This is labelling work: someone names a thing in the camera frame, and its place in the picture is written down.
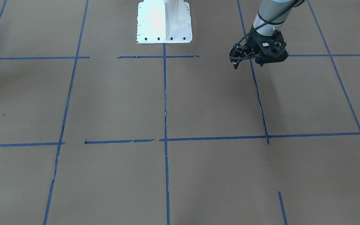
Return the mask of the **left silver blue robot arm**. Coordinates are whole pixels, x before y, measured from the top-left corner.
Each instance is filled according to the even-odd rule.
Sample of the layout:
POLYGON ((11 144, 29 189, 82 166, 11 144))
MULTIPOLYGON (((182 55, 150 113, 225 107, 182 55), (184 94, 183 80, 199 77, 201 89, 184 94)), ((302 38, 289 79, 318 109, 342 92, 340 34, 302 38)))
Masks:
POLYGON ((251 34, 246 45, 257 54, 255 63, 261 67, 269 63, 279 63, 289 56, 286 42, 281 33, 291 10, 304 3, 304 0, 263 0, 258 9, 251 34))

